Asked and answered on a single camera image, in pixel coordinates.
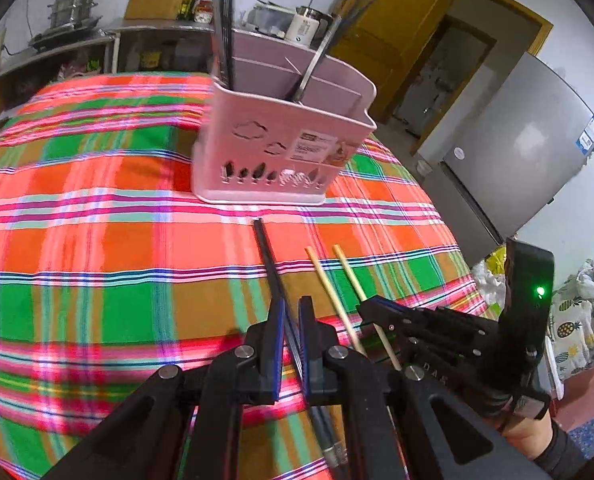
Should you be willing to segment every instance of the plastic container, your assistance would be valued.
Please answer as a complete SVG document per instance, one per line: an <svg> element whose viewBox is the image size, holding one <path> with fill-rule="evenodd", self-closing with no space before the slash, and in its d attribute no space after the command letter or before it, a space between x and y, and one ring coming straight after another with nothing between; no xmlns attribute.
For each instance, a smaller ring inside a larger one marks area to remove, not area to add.
<svg viewBox="0 0 594 480"><path fill-rule="evenodd" d="M285 41L234 33L235 90L213 83L193 148L192 190L200 199L324 201L326 189L376 128L367 113L376 89L358 70L327 56L306 87L303 104L283 100L313 55Z"/></svg>

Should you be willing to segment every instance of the refrigerator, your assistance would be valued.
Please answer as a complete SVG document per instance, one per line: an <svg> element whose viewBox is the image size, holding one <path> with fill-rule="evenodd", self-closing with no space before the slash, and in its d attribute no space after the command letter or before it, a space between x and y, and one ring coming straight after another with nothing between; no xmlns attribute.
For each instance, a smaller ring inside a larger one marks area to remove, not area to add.
<svg viewBox="0 0 594 480"><path fill-rule="evenodd" d="M472 267L547 206L592 150L592 110L525 53L422 186Z"/></svg>

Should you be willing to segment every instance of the screw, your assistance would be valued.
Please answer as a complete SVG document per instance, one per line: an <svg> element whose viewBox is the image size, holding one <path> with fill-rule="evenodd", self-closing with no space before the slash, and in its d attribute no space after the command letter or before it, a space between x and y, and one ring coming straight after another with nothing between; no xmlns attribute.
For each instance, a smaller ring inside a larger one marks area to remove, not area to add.
<svg viewBox="0 0 594 480"><path fill-rule="evenodd" d="M175 365L165 365L162 366L157 373L162 379L172 379L179 373L179 367Z"/></svg>
<svg viewBox="0 0 594 480"><path fill-rule="evenodd" d="M334 345L328 349L328 355L333 359L345 359L348 357L348 349L345 346Z"/></svg>
<svg viewBox="0 0 594 480"><path fill-rule="evenodd" d="M408 365L404 370L404 375L411 381L421 381L424 378L424 371L417 365Z"/></svg>
<svg viewBox="0 0 594 480"><path fill-rule="evenodd" d="M247 359L254 355L254 348L250 345L239 345L235 348L235 355L240 359Z"/></svg>

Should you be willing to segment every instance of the door frame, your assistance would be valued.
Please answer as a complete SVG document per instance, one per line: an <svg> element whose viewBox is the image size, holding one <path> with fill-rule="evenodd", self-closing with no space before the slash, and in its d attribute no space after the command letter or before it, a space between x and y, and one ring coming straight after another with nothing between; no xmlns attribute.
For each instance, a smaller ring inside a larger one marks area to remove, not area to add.
<svg viewBox="0 0 594 480"><path fill-rule="evenodd" d="M457 100L457 97L459 97L459 94L461 94L461 92L463 92L463 89L470 82L470 80L474 77L475 73L477 73L477 70L479 70L479 68L485 61L485 59L488 57L488 54L490 54L490 51L493 49L493 47L496 44L496 39L492 38L491 36L488 36L482 30L479 30L477 27L474 27L473 25L466 23L466 22L460 20L459 18L455 18L453 16L449 16L448 14L446 14L443 17L443 19L440 21L439 26L437 27L437 30L435 31L435 33L430 37L430 40L428 40L428 43L426 43L426 46L422 50L421 54L419 55L417 60L414 62L412 68L410 69L410 72L408 73L408 75L404 79L403 83L401 84L399 90L397 90L397 93L395 93L394 98L388 105L388 108L386 108L386 113L388 114L388 117L393 116L393 112L394 112L395 108L397 107L398 104L401 103L402 99L406 95L406 92L408 92L410 85L413 83L413 81L415 80L415 78L417 77L417 75L419 74L419 72L421 71L423 66L426 64L426 62L428 61L430 56L432 56L432 53L436 49L439 42L442 40L442 38L444 37L446 32L448 32L448 30L451 27L458 28L459 30L463 30L463 31L471 34L472 36L474 36L481 42L485 43L486 48L481 53L481 56L479 56L477 58L477 62L475 63L475 66L473 67L473 69L470 72L468 72L468 75L459 83L459 85L454 89L452 94L450 94L450 97L443 104L442 109L439 111L439 113L437 115L435 115L435 117L432 118L432 121L430 121L430 123L424 128L424 130L421 133L421 136L419 138L419 141L427 138L428 135L430 135L430 132L432 132L432 130L435 129L437 124L439 124L439 121L446 113L446 110L448 110L448 108L450 108L454 104L454 102Z"/></svg>
<svg viewBox="0 0 594 480"><path fill-rule="evenodd" d="M532 54L533 56L536 56L539 53L539 51L541 50L541 47L543 46L543 44L546 42L546 38L548 37L548 34L550 34L550 31L552 30L552 27L553 27L552 23L550 23L546 18L539 16L536 12L534 12L533 10L530 10L528 7L520 4L519 2L517 2L515 0L490 0L490 1L492 1L496 4L499 4L503 7L505 7L506 9L511 10L515 14L518 14L522 18L526 18L526 19L528 19L532 22L535 22L539 25L539 31L535 35L535 38L532 40L532 44L528 48L528 53ZM419 150L419 148L424 143L424 141L430 136L432 131L437 127L437 124L439 124L439 122L443 119L444 115L448 112L450 107L455 103L455 101L457 100L457 97L459 97L459 94L461 93L461 91L466 87L466 85L472 79L472 77L474 77L475 72L477 70L472 71L469 74L469 77L467 79L465 79L461 85L459 85L459 87L453 92L453 95L450 97L450 99L442 107L442 111L439 112L432 119L430 124L428 124L426 130L423 132L420 139L416 143L414 143L414 145L410 148L411 155L416 154L416 152ZM406 81L404 83L408 82L408 85L403 88L403 91L401 94L399 91L397 91L396 96L401 95L401 98L403 98L406 91L408 90L408 86L410 86L410 83L413 81L413 79L414 79L414 76L412 78L407 77ZM394 110L395 106L397 106L397 102L393 102L390 105L388 105L388 110L389 110L388 114L389 115L392 114L392 110Z"/></svg>

